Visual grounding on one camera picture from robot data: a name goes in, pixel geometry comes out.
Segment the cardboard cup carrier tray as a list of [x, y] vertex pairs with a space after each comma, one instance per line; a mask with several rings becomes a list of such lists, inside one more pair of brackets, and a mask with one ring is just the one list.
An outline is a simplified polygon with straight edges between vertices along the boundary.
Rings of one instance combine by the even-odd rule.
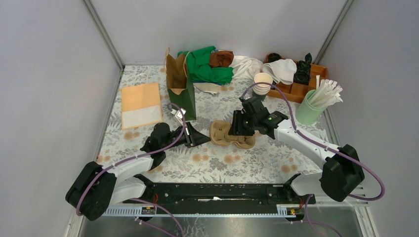
[[238, 149], [251, 149], [255, 146], [255, 136], [230, 135], [231, 123], [224, 120], [215, 120], [210, 126], [210, 139], [216, 146], [227, 147], [234, 145]]

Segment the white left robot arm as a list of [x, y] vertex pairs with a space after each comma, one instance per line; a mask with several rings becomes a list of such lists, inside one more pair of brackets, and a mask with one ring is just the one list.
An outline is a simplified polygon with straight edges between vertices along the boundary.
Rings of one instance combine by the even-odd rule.
[[174, 131], [167, 123], [158, 123], [140, 149], [142, 154], [107, 168], [94, 161], [86, 164], [66, 193], [65, 200], [79, 215], [91, 221], [102, 216], [110, 205], [131, 198], [147, 203], [153, 198], [153, 190], [137, 178], [138, 174], [159, 166], [169, 148], [181, 145], [192, 148], [210, 141], [210, 137], [197, 131], [189, 122]]

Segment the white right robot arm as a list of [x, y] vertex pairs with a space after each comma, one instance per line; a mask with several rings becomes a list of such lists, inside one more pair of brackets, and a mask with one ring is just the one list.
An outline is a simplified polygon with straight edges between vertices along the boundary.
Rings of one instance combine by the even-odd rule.
[[251, 136], [255, 132], [283, 142], [311, 159], [321, 171], [313, 174], [298, 174], [290, 178], [283, 190], [284, 199], [298, 202], [305, 195], [327, 195], [342, 202], [364, 180], [362, 168], [344, 156], [353, 155], [356, 150], [346, 145], [339, 147], [324, 141], [309, 132], [298, 129], [285, 114], [270, 113], [257, 97], [240, 98], [243, 108], [233, 112], [229, 131], [234, 136]]

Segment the green paper bag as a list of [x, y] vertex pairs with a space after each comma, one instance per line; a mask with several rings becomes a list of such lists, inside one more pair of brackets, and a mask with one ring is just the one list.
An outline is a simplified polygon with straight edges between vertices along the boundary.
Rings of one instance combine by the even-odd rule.
[[167, 91], [172, 103], [186, 110], [187, 121], [196, 119], [195, 90], [191, 77], [188, 74], [187, 62], [189, 54], [182, 52], [173, 58], [170, 49], [166, 49], [165, 69]]

